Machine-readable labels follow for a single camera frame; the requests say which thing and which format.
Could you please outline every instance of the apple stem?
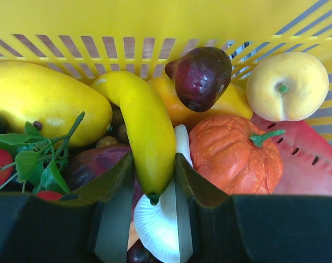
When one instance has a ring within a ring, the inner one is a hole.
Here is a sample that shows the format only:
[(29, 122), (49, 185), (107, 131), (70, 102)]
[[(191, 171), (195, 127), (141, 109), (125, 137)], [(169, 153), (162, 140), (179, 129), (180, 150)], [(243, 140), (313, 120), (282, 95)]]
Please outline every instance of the apple stem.
[(280, 85), (278, 90), (280, 93), (286, 93), (288, 91), (288, 87), (286, 85)]

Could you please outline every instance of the small brown nut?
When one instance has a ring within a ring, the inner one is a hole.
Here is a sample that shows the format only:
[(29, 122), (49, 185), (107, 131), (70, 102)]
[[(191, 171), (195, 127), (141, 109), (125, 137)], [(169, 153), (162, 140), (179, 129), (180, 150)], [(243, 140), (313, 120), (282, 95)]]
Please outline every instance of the small brown nut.
[(122, 123), (116, 131), (116, 137), (121, 144), (129, 144), (126, 124)]
[(114, 137), (103, 136), (96, 142), (95, 148), (101, 148), (101, 147), (110, 146), (110, 145), (114, 145), (114, 144), (118, 144), (118, 140), (116, 140)]
[(111, 126), (119, 127), (123, 123), (124, 123), (124, 119), (122, 116), (121, 109), (119, 107), (112, 108)]

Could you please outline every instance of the green leafy sprig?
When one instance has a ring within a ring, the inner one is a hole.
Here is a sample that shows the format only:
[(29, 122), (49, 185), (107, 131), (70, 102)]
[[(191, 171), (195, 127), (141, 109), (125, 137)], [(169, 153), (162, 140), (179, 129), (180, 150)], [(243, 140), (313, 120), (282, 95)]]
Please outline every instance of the green leafy sprig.
[[(8, 151), (15, 162), (9, 163), (0, 170), (15, 166), (16, 173), (12, 175), (0, 190), (17, 177), (25, 191), (26, 182), (33, 186), (33, 193), (52, 190), (61, 194), (70, 192), (60, 171), (68, 165), (68, 142), (84, 117), (82, 112), (75, 120), (70, 131), (63, 136), (48, 139), (41, 135), (33, 124), (26, 122), (25, 133), (0, 134), (0, 148)], [(54, 145), (62, 141), (55, 150)]]

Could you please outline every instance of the pumpkin stem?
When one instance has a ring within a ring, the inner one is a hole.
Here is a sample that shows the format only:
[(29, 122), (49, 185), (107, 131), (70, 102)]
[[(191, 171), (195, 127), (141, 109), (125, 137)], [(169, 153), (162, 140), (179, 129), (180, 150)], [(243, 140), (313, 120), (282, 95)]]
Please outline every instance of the pumpkin stem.
[(250, 140), (253, 142), (254, 145), (256, 145), (259, 148), (262, 148), (262, 145), (264, 144), (264, 142), (273, 137), (273, 136), (277, 136), (277, 135), (282, 135), (285, 133), (285, 130), (274, 130), (274, 131), (270, 131), (269, 133), (264, 133), (264, 134), (256, 134), (256, 133), (252, 133), (250, 136)]

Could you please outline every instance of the purple fruit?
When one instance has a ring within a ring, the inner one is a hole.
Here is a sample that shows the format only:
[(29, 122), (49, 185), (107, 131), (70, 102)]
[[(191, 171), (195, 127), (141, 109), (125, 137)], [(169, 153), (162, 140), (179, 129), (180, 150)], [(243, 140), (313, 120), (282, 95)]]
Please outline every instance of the purple fruit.
[(133, 246), (127, 251), (128, 263), (149, 263), (150, 252), (143, 246), (138, 239)]
[(215, 47), (194, 48), (165, 66), (181, 102), (192, 111), (210, 109), (232, 78), (229, 56)]
[[(71, 191), (78, 189), (110, 170), (130, 151), (130, 146), (125, 144), (114, 144), (83, 151), (70, 161), (68, 167), (63, 172), (63, 178)], [(137, 179), (135, 179), (131, 222), (133, 220), (134, 208), (142, 195), (143, 191)]]

